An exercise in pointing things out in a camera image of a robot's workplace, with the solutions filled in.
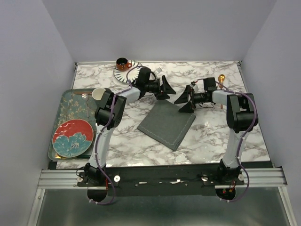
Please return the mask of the grey cloth napkin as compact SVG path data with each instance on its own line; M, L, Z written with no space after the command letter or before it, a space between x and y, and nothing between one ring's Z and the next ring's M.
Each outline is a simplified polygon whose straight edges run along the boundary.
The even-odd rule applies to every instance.
M172 151L176 151L196 116L180 113L179 107L167 100L159 100L137 129Z

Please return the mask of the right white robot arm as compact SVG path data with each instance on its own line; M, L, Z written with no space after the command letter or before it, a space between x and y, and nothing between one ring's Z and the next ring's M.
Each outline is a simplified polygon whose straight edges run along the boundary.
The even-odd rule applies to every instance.
M187 85L175 104L184 104L180 113L193 113L197 104L211 103L226 106L226 122L230 129L227 148L220 161L216 178L223 185L237 178L241 166L241 155L246 138L258 123L254 96L251 93L234 92L217 82L214 77L201 79L204 92L197 93L197 81Z

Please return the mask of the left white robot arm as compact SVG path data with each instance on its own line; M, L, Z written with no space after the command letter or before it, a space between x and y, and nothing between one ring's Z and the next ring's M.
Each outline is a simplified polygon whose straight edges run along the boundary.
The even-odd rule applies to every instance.
M114 129L120 124L126 104L140 100L146 93L152 93L157 100L169 99L176 91L168 83L166 76L150 76L156 74L146 66L137 66L130 69L138 70L138 77L133 81L127 80L128 87L117 93L109 88L96 88L92 91L97 108L95 111L96 137L93 152L88 163L84 166L84 175L94 186L101 185L110 178L105 173L107 152Z

